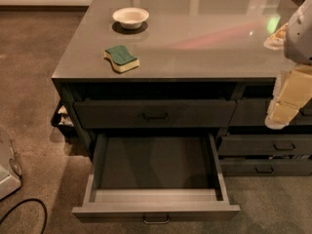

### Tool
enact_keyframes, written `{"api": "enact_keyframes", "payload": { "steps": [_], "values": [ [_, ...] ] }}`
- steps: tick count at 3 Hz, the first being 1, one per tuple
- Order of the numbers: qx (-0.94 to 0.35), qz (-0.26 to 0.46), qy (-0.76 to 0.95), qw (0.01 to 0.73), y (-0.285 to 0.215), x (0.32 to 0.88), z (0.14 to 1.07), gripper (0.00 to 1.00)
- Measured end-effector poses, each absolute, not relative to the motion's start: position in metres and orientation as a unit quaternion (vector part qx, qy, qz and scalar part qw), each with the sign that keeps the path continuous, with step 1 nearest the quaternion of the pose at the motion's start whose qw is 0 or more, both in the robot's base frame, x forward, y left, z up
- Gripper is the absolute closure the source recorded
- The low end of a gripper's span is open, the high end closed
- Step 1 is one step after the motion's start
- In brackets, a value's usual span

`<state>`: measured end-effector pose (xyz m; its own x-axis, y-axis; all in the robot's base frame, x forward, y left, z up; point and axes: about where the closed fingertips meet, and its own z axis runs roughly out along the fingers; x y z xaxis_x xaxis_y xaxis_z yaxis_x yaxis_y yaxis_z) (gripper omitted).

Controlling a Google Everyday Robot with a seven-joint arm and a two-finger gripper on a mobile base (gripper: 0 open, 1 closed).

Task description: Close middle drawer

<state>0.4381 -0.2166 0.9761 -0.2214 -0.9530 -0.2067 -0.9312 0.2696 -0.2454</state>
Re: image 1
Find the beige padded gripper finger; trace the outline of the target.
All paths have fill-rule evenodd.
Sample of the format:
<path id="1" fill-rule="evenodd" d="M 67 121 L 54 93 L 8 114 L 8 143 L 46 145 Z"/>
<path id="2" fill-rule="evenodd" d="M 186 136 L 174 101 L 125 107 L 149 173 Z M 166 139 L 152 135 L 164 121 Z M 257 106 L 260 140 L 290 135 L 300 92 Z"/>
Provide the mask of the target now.
<path id="1" fill-rule="evenodd" d="M 265 125 L 272 130 L 286 127 L 312 98 L 312 66 L 298 64 L 276 78 Z"/>

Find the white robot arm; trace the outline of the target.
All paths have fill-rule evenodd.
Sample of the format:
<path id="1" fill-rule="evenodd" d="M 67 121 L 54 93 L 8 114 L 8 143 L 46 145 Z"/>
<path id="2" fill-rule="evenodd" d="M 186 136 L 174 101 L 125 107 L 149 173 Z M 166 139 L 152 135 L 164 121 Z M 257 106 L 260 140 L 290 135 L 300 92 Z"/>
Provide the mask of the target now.
<path id="1" fill-rule="evenodd" d="M 291 71 L 277 76 L 265 118 L 269 129 L 281 130 L 312 98 L 312 0 L 304 0 L 290 20 L 265 40 L 264 47 L 284 50 L 285 57 L 295 63 Z"/>

